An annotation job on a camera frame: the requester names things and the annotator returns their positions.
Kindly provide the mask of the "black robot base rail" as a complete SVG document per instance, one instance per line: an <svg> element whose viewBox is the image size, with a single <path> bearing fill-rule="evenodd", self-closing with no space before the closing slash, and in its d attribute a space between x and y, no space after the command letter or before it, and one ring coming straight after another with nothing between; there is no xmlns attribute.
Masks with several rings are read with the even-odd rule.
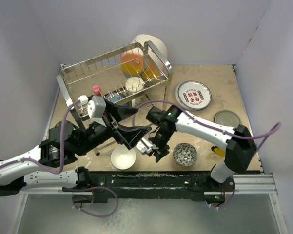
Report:
<svg viewBox="0 0 293 234"><path fill-rule="evenodd" d="M225 196L235 191L230 177L220 184L206 171L162 172L81 172L73 188L65 192L90 192L93 202L119 199L189 199L222 204Z"/></svg>

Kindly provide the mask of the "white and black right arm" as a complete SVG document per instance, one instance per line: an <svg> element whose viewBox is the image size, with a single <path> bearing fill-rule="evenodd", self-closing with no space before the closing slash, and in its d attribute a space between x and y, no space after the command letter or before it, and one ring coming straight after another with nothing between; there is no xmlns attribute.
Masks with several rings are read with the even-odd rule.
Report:
<svg viewBox="0 0 293 234"><path fill-rule="evenodd" d="M168 141L175 132L193 135L225 151L224 161L215 165L207 178L207 185L213 191L223 187L224 181L233 174L246 173L257 151L249 129L241 124L236 128L219 125L175 106L167 111L152 107L146 119L158 127L156 135L149 138L156 162L169 153Z"/></svg>

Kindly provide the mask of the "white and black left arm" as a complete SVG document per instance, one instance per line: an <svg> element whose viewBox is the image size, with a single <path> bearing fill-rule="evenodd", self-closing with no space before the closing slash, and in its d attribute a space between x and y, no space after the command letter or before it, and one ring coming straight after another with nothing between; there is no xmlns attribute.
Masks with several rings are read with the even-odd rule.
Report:
<svg viewBox="0 0 293 234"><path fill-rule="evenodd" d="M84 156L95 147L113 138L127 149L134 148L150 132L150 126L122 126L122 120L138 112L137 108L124 107L105 101L101 117L87 129L67 121L68 113L79 104L69 105L62 121L49 129L48 138L30 151L8 160L0 160L0 197L18 194L21 189L34 187L89 189L88 169L63 170L65 165Z"/></svg>

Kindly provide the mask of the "dark blue ceramic bowl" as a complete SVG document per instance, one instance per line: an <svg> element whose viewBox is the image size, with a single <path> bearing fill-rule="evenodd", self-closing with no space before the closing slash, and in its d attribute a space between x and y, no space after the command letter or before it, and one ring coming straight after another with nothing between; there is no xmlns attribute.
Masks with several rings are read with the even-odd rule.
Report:
<svg viewBox="0 0 293 234"><path fill-rule="evenodd" d="M108 93L104 96L109 102L116 103L122 99L124 99L126 96L122 93L112 92Z"/></svg>

